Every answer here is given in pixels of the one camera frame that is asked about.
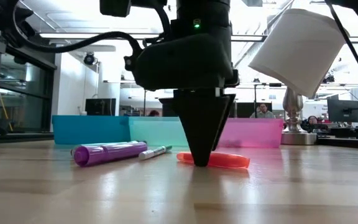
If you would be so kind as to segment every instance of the person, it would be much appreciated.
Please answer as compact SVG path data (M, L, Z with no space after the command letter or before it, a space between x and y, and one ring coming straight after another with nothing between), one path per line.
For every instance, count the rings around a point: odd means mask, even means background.
M308 123L309 123L310 125L317 124L317 123L318 123L317 117L316 117L316 116L310 116L310 117L308 118Z
M259 105L259 111L257 111L257 118L275 118L274 114L267 110L267 106L264 103ZM251 118L255 118L255 112L252 113Z
M152 110L150 111L149 116L160 116L160 113L156 110Z

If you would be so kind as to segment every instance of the pink plastic bin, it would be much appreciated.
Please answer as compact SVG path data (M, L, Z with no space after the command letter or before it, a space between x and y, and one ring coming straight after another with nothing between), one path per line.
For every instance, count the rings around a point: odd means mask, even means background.
M229 118L218 147L280 147L282 119Z

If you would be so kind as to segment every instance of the blue plastic bin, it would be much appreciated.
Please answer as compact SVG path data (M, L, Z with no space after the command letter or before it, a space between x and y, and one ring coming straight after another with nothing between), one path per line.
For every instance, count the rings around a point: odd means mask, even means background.
M130 141L127 116L53 115L55 144Z
M130 117L131 141L147 141L149 146L188 147L178 117Z

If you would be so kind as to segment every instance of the orange highlighter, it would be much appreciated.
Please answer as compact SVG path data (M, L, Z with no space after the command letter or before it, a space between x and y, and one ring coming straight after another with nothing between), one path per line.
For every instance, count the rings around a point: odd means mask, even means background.
M190 152L179 152L177 159L180 162L194 164L193 156ZM209 157L208 166L230 169L246 169L249 167L249 162L250 159L244 156L212 152Z

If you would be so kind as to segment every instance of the lamp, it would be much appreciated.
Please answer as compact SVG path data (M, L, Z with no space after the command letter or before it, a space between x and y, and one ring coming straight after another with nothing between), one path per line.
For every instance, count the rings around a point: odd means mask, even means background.
M345 40L335 21L304 9L286 10L249 64L287 86L288 113L282 144L314 144L317 136L300 128L302 95L316 94Z

